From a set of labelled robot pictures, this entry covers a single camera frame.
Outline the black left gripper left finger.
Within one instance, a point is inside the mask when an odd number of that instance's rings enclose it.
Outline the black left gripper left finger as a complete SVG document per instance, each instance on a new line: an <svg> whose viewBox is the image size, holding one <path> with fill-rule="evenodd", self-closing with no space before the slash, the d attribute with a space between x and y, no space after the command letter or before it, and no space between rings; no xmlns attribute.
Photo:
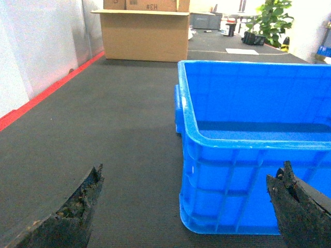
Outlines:
<svg viewBox="0 0 331 248"><path fill-rule="evenodd" d="M56 212L24 228L6 247L87 247L103 187L103 165L92 167Z"/></svg>

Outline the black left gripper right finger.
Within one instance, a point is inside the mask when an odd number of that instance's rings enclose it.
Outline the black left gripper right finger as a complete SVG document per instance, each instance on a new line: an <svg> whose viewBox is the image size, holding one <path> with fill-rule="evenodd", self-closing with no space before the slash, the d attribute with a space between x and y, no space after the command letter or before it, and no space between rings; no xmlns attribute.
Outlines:
<svg viewBox="0 0 331 248"><path fill-rule="evenodd" d="M290 161L266 176L279 232L287 247L330 247L330 198L298 178Z"/></svg>

